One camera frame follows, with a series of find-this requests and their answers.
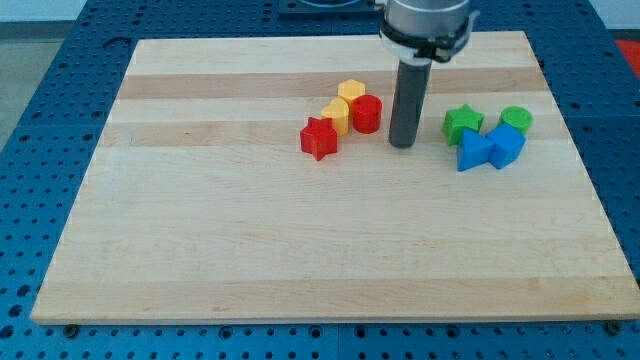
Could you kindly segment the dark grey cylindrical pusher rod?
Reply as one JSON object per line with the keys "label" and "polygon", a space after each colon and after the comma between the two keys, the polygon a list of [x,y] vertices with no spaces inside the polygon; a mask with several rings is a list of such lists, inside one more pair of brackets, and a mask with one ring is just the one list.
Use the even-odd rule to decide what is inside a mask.
{"label": "dark grey cylindrical pusher rod", "polygon": [[431,63],[399,63],[388,137],[396,148],[409,148],[415,142],[430,71]]}

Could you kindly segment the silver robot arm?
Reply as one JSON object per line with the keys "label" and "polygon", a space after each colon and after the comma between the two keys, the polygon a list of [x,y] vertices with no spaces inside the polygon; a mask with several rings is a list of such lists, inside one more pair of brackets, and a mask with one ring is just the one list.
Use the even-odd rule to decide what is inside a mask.
{"label": "silver robot arm", "polygon": [[389,142],[411,147],[417,136],[431,66],[447,63],[469,42],[479,12],[470,0],[389,0],[379,28],[398,58]]}

